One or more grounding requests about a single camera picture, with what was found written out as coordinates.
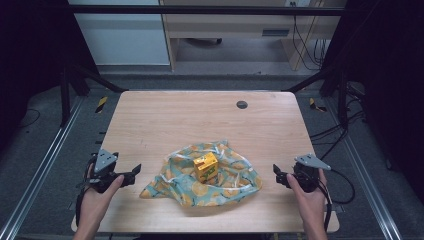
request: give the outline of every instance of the yellow box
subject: yellow box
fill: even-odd
[[[206,183],[218,175],[218,160],[212,152],[194,160],[196,178],[201,183]]]

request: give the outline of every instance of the wooden tabletop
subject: wooden tabletop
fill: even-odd
[[[240,109],[237,102],[245,101]],[[228,140],[263,180],[240,203],[181,207],[175,199],[141,199],[165,157],[195,143]],[[293,172],[294,157],[314,153],[295,96],[268,91],[128,91],[118,102],[103,149],[119,152],[115,172],[142,164],[134,185],[118,190],[99,232],[302,232],[291,189],[275,182],[272,165]],[[332,214],[329,232],[339,228]]]

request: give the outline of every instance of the white cabinet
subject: white cabinet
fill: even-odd
[[[158,5],[157,0],[68,0],[69,4]],[[169,65],[159,14],[75,14],[97,65]]]

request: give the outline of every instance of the patterned fabric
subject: patterned fabric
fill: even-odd
[[[218,177],[206,184],[195,176],[193,160],[212,152]],[[237,203],[259,191],[262,180],[246,158],[227,141],[190,145],[167,156],[161,172],[140,193],[141,198],[169,197],[182,206],[220,206]]]

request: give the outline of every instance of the person's right hand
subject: person's right hand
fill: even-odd
[[[110,201],[124,181],[124,176],[118,176],[104,193],[98,193],[93,188],[88,188],[81,203],[81,212],[78,229],[74,240],[94,239],[100,222],[106,214]]]
[[[324,186],[327,179],[322,169],[319,169],[319,176]],[[303,220],[303,228],[309,240],[327,239],[327,233],[324,230],[324,209],[325,196],[319,188],[310,193],[305,193],[300,187],[296,178],[287,174],[287,181],[293,189],[299,204],[300,217]]]

